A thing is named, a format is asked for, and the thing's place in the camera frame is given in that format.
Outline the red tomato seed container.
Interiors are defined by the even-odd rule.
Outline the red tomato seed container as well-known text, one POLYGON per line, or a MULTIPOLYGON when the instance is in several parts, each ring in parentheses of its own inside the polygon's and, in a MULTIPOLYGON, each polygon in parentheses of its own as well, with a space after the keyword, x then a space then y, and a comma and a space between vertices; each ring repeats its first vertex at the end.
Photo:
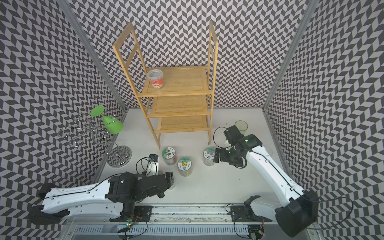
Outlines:
POLYGON ((163 87, 163 78, 164 74, 161 70, 150 70, 147 73, 147 79, 154 89, 161 89, 163 87))

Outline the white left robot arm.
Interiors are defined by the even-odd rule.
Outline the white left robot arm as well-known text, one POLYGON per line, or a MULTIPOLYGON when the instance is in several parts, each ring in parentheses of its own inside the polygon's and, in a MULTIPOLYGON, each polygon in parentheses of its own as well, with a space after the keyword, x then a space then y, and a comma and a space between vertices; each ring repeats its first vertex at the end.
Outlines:
POLYGON ((75 188, 44 184, 39 192, 43 202, 29 209, 27 219, 35 225, 58 224, 75 217, 129 222, 142 215, 135 209, 136 203, 152 196, 163 198, 173 183, 172 172, 152 176, 125 172, 93 185, 75 188))

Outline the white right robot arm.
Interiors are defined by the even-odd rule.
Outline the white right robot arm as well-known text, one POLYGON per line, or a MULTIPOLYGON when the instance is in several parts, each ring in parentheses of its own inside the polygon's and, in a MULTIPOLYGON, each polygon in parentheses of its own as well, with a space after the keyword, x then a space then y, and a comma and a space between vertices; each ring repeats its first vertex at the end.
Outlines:
POLYGON ((275 221, 289 237, 295 237, 318 217, 319 197, 292 180, 271 158, 263 143, 253 134, 224 132, 229 147, 216 149, 216 163, 240 167, 245 161, 254 166, 275 192, 278 202, 261 196, 249 198, 245 206, 257 217, 275 221))

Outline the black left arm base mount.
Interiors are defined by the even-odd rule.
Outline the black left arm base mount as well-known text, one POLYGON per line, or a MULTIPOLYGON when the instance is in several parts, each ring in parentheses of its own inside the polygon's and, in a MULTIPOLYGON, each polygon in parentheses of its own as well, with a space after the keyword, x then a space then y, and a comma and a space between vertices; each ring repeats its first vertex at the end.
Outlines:
POLYGON ((123 203, 122 210, 115 218, 110 218, 110 222, 128 223, 128 222, 149 222, 152 215, 153 206, 139 205, 135 202, 123 203))

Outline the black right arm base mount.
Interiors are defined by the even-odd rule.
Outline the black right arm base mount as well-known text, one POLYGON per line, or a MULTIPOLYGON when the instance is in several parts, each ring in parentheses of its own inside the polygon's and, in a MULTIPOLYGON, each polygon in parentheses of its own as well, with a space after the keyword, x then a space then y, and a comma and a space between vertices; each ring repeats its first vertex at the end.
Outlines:
POLYGON ((250 196, 243 205, 232 205, 228 213, 230 214, 233 222, 272 222, 272 220, 264 217, 257 216, 251 208, 251 202, 259 199, 261 196, 250 196))

